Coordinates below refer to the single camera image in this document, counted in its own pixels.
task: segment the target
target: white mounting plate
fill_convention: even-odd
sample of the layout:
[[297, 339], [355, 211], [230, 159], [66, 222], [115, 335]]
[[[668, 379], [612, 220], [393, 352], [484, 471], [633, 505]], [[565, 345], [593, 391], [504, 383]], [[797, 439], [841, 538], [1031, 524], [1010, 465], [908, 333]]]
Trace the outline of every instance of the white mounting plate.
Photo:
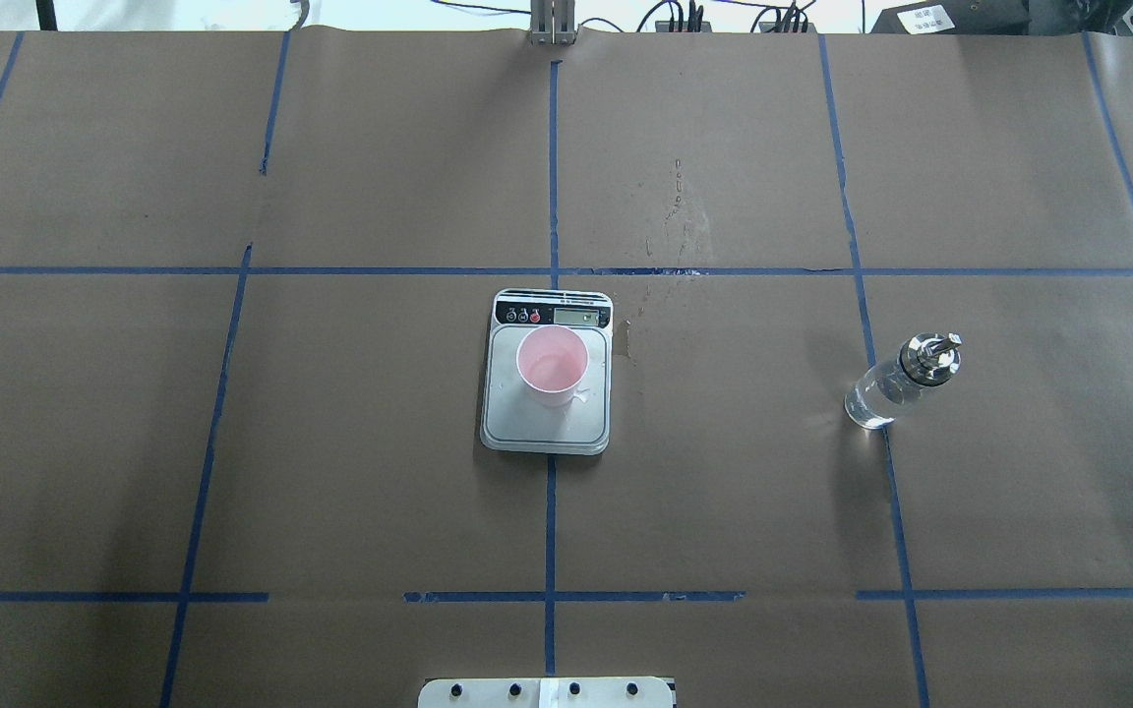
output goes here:
[[[578, 693], [571, 693], [571, 684]], [[636, 693], [629, 693], [629, 684]], [[418, 708], [675, 708], [673, 686], [655, 676], [435, 680], [421, 686]]]
[[611, 443], [611, 338], [572, 326], [588, 346], [588, 370], [566, 407], [544, 407], [518, 376], [518, 344], [538, 325], [499, 325], [488, 336], [480, 440], [492, 450], [597, 454]]

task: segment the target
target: white wall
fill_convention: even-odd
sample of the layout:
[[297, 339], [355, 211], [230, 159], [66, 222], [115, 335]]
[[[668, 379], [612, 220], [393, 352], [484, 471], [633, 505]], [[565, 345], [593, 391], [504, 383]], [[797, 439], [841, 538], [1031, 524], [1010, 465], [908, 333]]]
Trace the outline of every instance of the white wall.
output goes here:
[[[526, 8], [526, 0], [471, 0], [472, 3]], [[884, 8], [912, 0], [869, 0], [868, 26]], [[689, 0], [683, 0], [688, 6]], [[653, 0], [578, 0], [577, 18], [610, 18], [624, 31], [633, 31]], [[718, 3], [706, 6], [706, 18], [715, 32], [747, 32], [757, 8]], [[819, 32], [859, 33], [859, 0], [817, 0], [807, 11]], [[492, 27], [527, 27], [526, 15], [483, 17], [428, 0], [312, 0], [310, 24], [329, 24], [369, 31], [475, 31]], [[655, 18], [665, 18], [666, 8]], [[56, 17], [63, 31], [203, 31], [220, 28], [287, 28], [297, 17], [288, 0], [56, 0]], [[593, 27], [604, 28], [600, 24]], [[37, 28], [33, 0], [0, 0], [0, 28]]]

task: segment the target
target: bottle cap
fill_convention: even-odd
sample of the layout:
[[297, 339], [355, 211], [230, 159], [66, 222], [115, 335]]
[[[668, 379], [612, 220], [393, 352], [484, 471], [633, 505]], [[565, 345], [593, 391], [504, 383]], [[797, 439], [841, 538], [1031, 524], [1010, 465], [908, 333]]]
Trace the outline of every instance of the bottle cap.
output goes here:
[[920, 385], [942, 385], [959, 372], [957, 334], [918, 334], [898, 350], [898, 364]]

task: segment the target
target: table surface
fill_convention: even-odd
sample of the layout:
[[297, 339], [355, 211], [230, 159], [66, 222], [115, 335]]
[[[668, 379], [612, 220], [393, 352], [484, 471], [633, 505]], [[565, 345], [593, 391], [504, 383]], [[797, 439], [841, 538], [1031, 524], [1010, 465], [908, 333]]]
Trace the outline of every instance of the table surface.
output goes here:
[[[600, 457], [478, 441], [503, 287]], [[0, 705], [544, 674], [1133, 705], [1133, 41], [0, 34]]]

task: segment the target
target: white label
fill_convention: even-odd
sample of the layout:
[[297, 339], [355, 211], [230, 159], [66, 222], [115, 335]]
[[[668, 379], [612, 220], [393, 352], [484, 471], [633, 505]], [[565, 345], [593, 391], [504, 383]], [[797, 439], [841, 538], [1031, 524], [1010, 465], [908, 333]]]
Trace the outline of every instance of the white label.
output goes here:
[[898, 22], [903, 23], [903, 28], [908, 31], [908, 34], [929, 34], [956, 27], [956, 23], [952, 22], [951, 15], [940, 5], [900, 12]]

